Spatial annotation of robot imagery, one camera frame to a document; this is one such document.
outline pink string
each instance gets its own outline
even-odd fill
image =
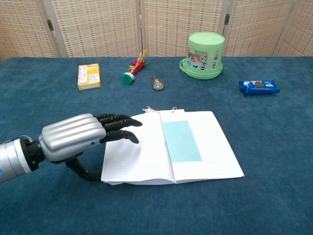
[[[153,109],[149,106],[147,106],[147,109],[142,109],[143,111],[145,111],[146,113],[160,113],[159,110]]]

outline open notebook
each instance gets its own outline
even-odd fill
[[[143,113],[126,127],[139,144],[108,142],[101,181],[117,185],[165,185],[244,177],[238,161],[210,111]]]

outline light blue rectangle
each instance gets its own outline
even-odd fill
[[[164,122],[163,130],[171,162],[201,161],[188,121]]]

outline metal hinge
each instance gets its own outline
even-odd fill
[[[51,23],[51,20],[47,20],[47,23],[48,23],[50,31],[53,31],[53,25]]]
[[[225,21],[224,21],[225,25],[228,25],[229,16],[230,16],[229,14],[226,14],[226,16],[225,16]]]

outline woven panel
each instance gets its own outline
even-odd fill
[[[136,2],[52,0],[68,56],[138,56]]]
[[[313,1],[301,0],[276,56],[313,56]]]
[[[226,56],[272,56],[290,0],[237,0]]]
[[[0,0],[0,58],[54,57],[35,0]]]
[[[143,2],[145,43],[150,56],[185,56],[191,33],[218,32],[223,0]]]

